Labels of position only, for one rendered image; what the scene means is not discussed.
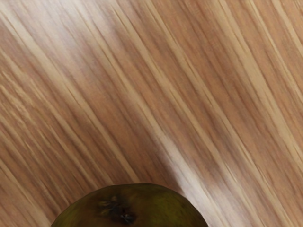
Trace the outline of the green pear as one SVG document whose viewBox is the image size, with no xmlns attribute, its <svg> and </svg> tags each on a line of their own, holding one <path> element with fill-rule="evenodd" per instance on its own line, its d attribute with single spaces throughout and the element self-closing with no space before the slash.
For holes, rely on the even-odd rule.
<svg viewBox="0 0 303 227">
<path fill-rule="evenodd" d="M 151 183 L 111 185 L 67 207 L 51 227 L 209 227 L 178 192 Z"/>
</svg>

